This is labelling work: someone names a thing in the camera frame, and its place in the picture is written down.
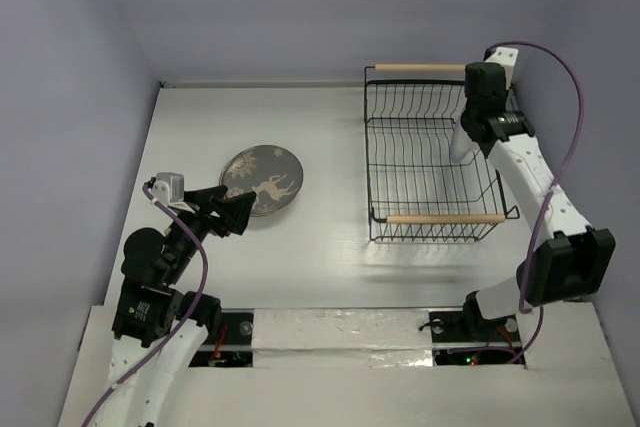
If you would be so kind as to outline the white deep plate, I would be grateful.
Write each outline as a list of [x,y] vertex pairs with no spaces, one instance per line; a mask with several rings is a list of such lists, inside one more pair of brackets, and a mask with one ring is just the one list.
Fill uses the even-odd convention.
[[462,118],[455,123],[451,136],[449,158],[452,164],[460,164],[465,161],[467,156],[475,148],[476,143],[469,137],[466,132]]

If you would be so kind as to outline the red and teal plate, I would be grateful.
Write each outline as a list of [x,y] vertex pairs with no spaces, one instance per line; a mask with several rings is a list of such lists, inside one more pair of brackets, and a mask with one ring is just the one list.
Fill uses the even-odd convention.
[[295,208],[291,205],[289,206],[285,206],[281,209],[278,210],[273,210],[273,211],[269,211],[269,212],[255,212],[251,214],[251,219],[254,220],[276,220],[276,219],[284,219],[287,216],[289,216],[293,211],[295,210]]

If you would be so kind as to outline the grey-green mottled plate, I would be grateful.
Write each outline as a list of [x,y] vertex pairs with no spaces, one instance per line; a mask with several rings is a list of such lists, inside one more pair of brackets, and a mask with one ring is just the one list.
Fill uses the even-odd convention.
[[304,180],[300,160],[276,145],[257,145],[235,155],[223,168],[219,183],[228,188],[226,197],[256,194],[251,215],[264,217],[288,206]]

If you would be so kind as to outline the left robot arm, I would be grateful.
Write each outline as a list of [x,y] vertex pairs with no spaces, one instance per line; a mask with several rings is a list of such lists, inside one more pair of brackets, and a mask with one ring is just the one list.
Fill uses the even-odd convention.
[[147,200],[171,223],[165,232],[138,229],[125,241],[106,391],[84,425],[160,425],[199,347],[220,336],[221,302],[204,292],[204,242],[208,235],[243,234],[257,197],[227,191],[224,185],[187,191],[183,176],[170,172],[143,184]]

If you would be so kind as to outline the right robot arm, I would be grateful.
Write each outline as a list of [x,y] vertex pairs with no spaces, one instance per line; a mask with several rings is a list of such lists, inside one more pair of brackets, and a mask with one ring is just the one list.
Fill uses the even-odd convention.
[[518,312],[596,293],[616,242],[610,230],[594,228],[579,213],[547,165],[531,123],[522,112],[508,110],[503,65],[466,65],[464,91],[450,159],[460,163],[479,149],[508,185],[531,230],[514,276],[465,299],[462,331],[482,339]]

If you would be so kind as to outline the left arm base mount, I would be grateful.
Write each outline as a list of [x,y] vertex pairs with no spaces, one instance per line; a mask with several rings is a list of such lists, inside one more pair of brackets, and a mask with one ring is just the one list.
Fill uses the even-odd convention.
[[253,365],[254,311],[223,310],[218,333],[197,350],[190,367],[244,368]]

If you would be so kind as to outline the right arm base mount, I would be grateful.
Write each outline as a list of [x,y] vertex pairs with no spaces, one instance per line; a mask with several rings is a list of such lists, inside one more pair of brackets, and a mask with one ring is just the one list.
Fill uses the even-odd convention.
[[418,331],[430,334],[437,367],[526,364],[516,316],[484,319],[471,295],[460,308],[431,310]]

